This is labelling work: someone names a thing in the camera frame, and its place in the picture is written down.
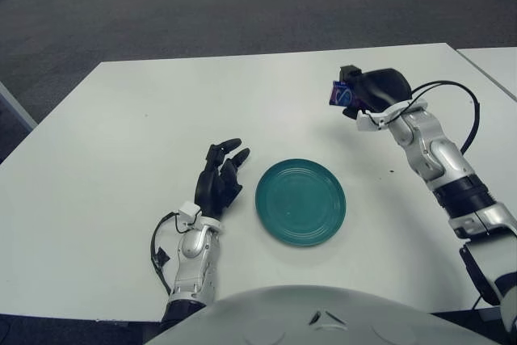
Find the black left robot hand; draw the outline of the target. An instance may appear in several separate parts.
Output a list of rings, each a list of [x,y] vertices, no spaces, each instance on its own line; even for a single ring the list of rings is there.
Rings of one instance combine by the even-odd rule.
[[[205,167],[197,180],[194,200],[204,217],[219,221],[224,210],[242,190],[242,185],[237,181],[237,172],[250,155],[250,149],[242,149],[227,158],[241,144],[240,138],[234,138],[209,146]]]

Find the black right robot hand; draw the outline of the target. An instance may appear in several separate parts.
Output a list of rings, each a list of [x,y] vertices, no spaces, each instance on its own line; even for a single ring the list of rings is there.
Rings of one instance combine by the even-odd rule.
[[[343,109],[343,114],[353,120],[359,111],[381,113],[396,103],[410,100],[412,95],[405,77],[392,68],[364,73],[354,65],[346,65],[340,68],[338,80],[351,88],[352,102]]]

